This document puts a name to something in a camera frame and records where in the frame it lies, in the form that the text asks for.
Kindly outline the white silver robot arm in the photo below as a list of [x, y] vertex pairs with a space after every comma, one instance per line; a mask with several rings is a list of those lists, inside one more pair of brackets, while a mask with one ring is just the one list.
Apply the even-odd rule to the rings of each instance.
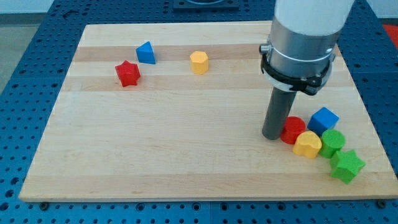
[[333, 52], [354, 0], [276, 0], [261, 70], [284, 92], [316, 95], [328, 81]]

